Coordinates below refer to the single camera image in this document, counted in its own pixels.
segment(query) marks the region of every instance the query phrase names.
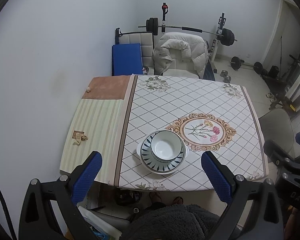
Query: barbell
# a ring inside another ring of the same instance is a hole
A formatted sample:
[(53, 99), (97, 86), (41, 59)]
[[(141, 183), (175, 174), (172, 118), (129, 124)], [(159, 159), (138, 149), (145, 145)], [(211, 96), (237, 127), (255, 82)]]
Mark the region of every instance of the barbell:
[(263, 65), (260, 62), (256, 62), (254, 65), (250, 65), (248, 63), (245, 63), (238, 57), (233, 57), (230, 61), (230, 65), (234, 70), (238, 70), (241, 67), (241, 65), (252, 67), (258, 75), (260, 75), (263, 71)]
[(198, 33), (210, 33), (213, 35), (217, 35), (217, 39), (221, 42), (222, 45), (225, 46), (231, 46), (234, 41), (237, 41), (234, 38), (234, 34), (231, 30), (228, 30), (226, 28), (222, 29), (222, 33), (212, 33), (212, 32), (207, 32), (203, 31), (200, 29), (195, 29), (195, 28), (189, 28), (189, 27), (178, 27), (178, 26), (165, 26), (165, 25), (159, 25), (158, 24), (158, 18), (150, 18), (146, 21), (146, 26), (138, 26), (138, 28), (146, 28), (147, 32), (152, 32), (153, 35), (158, 35), (158, 29), (159, 28), (176, 28), (176, 29), (181, 29), (185, 31), (191, 31), (191, 32), (198, 32)]

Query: oval floral emblem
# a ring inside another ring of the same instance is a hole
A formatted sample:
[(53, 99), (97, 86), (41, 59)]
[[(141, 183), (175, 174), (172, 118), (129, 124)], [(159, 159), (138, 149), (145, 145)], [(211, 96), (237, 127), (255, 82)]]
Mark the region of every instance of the oval floral emblem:
[(232, 140), (235, 129), (212, 114), (190, 114), (167, 127), (179, 134), (194, 151), (217, 151)]

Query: brown stripe border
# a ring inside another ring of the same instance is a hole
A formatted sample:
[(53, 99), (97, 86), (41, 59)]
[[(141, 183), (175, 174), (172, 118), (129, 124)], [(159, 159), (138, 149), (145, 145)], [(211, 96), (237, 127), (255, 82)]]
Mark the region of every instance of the brown stripe border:
[(260, 131), (258, 129), (258, 125), (257, 125), (257, 121), (256, 121), (256, 118), (255, 118), (255, 115), (253, 114), (253, 110), (252, 110), (252, 107), (250, 105), (250, 100), (248, 100), (248, 97), (246, 95), (246, 93), (244, 92), (244, 88), (242, 86), (240, 86), (241, 88), (241, 91), (246, 99), (246, 102), (249, 106), (249, 109), (250, 109), (250, 113), (252, 115), (252, 118), (253, 118), (253, 122), (254, 122), (254, 126), (256, 127), (256, 131), (257, 131), (257, 134), (258, 134), (258, 139), (259, 139), (259, 145), (260, 145), (260, 151), (261, 151), (261, 156), (262, 156), (262, 166), (263, 166), (263, 177), (267, 176), (266, 174), (266, 162), (267, 160), (265, 160), (265, 154), (263, 152), (263, 145), (262, 145), (262, 141), (261, 141), (261, 136), (260, 136)]
[(130, 112), (131, 112), (131, 107), (132, 107), (134, 91), (135, 91), (136, 85), (137, 85), (137, 80), (138, 80), (138, 76), (136, 75), (133, 79), (131, 93), (130, 93), (130, 97), (129, 97), (129, 101), (128, 101), (128, 107), (127, 107), (126, 115), (125, 115), (124, 122), (123, 122), (123, 128), (122, 128), (122, 134), (121, 134), (119, 152), (118, 152), (118, 159), (117, 159), (117, 164), (115, 167), (115, 174), (114, 174), (114, 186), (115, 187), (119, 187), (119, 179), (120, 179), (120, 171), (121, 171), (121, 164), (122, 164), (122, 157), (123, 157), (124, 142), (125, 142), (126, 135), (127, 135), (129, 117), (130, 117)]

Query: diamond grid pattern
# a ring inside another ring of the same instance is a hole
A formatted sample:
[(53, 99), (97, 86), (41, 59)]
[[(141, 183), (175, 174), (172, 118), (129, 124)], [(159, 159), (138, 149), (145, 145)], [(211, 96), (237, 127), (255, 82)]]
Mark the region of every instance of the diamond grid pattern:
[(258, 172), (264, 176), (261, 150), (256, 127), (245, 97), (234, 98), (220, 89), (221, 82), (183, 77), (163, 77), (171, 87), (166, 91), (148, 90), (140, 82), (149, 78), (138, 76), (128, 131), (124, 146), (124, 158), (120, 173), (120, 187), (138, 188), (136, 184), (165, 187), (176, 191), (211, 189), (212, 185), (201, 167), (202, 152), (189, 155), (175, 173), (158, 175), (149, 173), (136, 154), (138, 143), (156, 129), (190, 113), (210, 113), (229, 122), (237, 130), (235, 142), (230, 141), (214, 155), (221, 164), (227, 165), (234, 174), (253, 176)]

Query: yellow label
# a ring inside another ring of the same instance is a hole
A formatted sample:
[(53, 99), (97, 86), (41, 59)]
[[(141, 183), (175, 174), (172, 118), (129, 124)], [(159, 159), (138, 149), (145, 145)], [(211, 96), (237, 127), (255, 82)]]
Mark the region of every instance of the yellow label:
[(293, 107), (293, 105), (290, 105), (290, 107), (293, 111), (296, 111), (296, 109)]

